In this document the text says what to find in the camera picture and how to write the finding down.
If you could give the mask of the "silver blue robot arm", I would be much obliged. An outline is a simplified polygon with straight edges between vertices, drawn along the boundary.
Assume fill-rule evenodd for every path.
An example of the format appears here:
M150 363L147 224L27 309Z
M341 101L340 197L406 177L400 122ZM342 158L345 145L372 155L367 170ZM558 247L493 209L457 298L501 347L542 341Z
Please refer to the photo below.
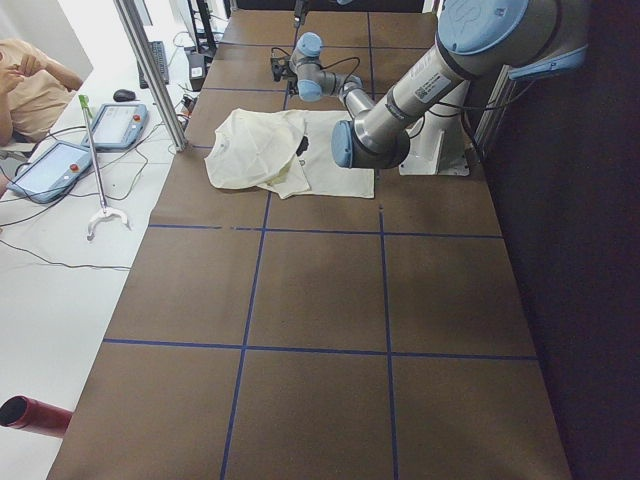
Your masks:
M358 77L322 67L323 43L313 32L297 41L288 67L302 100L337 96L347 108L351 118L332 132L338 166L391 169L409 154L408 127L462 82L503 65L514 81L578 68L586 56L590 12L588 1L446 1L434 45L378 102Z

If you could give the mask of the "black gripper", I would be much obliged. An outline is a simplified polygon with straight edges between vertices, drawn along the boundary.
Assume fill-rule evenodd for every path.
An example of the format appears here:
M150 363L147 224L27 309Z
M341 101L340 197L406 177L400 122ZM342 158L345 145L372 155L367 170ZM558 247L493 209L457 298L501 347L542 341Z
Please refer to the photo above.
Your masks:
M308 13L308 0L296 0L294 4L294 19L305 20Z
M288 80L286 87L287 95L289 98L293 98L299 95L299 90L296 81Z

